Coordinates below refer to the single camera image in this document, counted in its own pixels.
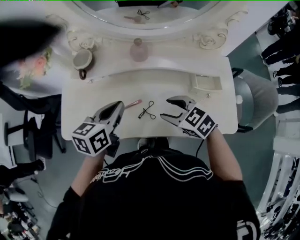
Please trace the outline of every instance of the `black t-shirt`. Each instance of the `black t-shirt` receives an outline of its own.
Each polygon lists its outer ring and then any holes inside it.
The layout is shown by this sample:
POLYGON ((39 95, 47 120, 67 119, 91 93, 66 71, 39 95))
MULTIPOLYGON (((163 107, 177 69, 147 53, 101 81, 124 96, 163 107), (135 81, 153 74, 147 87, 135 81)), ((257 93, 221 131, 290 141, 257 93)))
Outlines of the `black t-shirt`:
POLYGON ((47 239, 68 232, 70 239, 260 237, 242 181, 222 181, 196 157, 151 149, 119 156, 81 198, 69 189, 47 239))

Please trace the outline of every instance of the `chair backrest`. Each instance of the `chair backrest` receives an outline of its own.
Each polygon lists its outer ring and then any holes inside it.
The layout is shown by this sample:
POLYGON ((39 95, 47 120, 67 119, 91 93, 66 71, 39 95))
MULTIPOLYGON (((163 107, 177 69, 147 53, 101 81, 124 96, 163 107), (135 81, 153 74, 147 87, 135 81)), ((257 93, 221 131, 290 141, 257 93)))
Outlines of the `chair backrest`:
POLYGON ((50 110, 50 104, 45 98, 28 99, 16 94, 2 82, 0 82, 0 98, 17 111, 28 110, 36 114, 44 114, 50 110))
POLYGON ((270 80, 245 69, 239 73, 239 77, 247 83, 253 95, 254 113, 249 126, 256 129, 277 110, 277 89, 270 80))

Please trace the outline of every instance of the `chair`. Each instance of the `chair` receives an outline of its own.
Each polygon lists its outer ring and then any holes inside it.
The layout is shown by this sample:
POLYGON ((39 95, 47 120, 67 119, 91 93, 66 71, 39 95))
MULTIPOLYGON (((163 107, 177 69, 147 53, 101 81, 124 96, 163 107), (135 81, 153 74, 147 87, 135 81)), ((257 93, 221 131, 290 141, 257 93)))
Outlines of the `chair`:
POLYGON ((248 70, 232 68, 233 79, 244 80, 249 86, 253 97, 253 116, 246 125, 238 125, 238 132, 246 133, 258 128, 269 118, 278 107, 278 93, 274 84, 263 77, 259 77, 248 70))
POLYGON ((65 141, 60 144, 57 137, 57 129, 60 129, 60 105, 61 94, 37 99, 28 99, 16 94, 10 88, 0 82, 0 98, 17 111, 25 111, 22 125, 4 126, 4 142, 8 145, 8 135, 23 129, 24 146, 29 151, 31 161, 36 160, 36 155, 51 159, 53 154, 53 137, 61 153, 66 152, 65 141), (38 129, 35 119, 27 121, 28 111, 35 114, 44 114, 41 128, 38 129))

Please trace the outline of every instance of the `black office chair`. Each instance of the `black office chair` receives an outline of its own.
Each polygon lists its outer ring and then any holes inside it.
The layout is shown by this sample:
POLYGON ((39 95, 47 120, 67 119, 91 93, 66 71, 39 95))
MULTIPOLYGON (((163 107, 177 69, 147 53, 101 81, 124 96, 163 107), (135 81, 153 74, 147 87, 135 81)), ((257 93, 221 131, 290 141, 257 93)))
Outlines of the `black office chair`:
POLYGON ((52 158, 54 137, 61 153, 66 152, 65 141, 59 142, 57 130, 60 129, 61 94, 37 99, 28 99, 16 94, 0 82, 0 98, 17 111, 25 111, 24 122, 21 125, 9 128, 4 126, 4 141, 8 145, 8 135, 23 129, 24 146, 29 151, 31 161, 36 160, 36 155, 46 159, 52 158), (41 128, 38 129, 35 119, 27 120, 28 111, 44 114, 41 128))

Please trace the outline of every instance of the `white cube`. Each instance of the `white cube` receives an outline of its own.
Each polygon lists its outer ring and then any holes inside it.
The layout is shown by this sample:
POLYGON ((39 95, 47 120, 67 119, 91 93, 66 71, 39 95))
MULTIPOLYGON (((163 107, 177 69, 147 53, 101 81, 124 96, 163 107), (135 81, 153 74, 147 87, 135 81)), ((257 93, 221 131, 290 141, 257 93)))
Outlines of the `white cube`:
POLYGON ((206 112, 201 110, 200 104, 197 103, 178 127, 188 135, 206 139, 215 126, 216 123, 206 112))
POLYGON ((91 122, 81 124, 72 133, 72 141, 78 152, 92 157, 112 144, 106 125, 91 122))

